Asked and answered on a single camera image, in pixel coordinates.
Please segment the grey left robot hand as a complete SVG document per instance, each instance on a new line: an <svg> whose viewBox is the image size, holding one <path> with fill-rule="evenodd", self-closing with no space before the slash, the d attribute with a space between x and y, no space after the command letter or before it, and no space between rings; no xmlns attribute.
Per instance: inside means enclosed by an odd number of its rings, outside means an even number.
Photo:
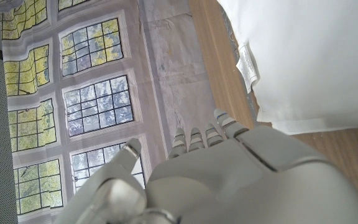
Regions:
<svg viewBox="0 0 358 224"><path fill-rule="evenodd" d="M57 223L358 223L358 191L328 158L276 129L248 129L225 111L190 140L177 129L168 159L140 185L142 146L126 142Z"/></svg>

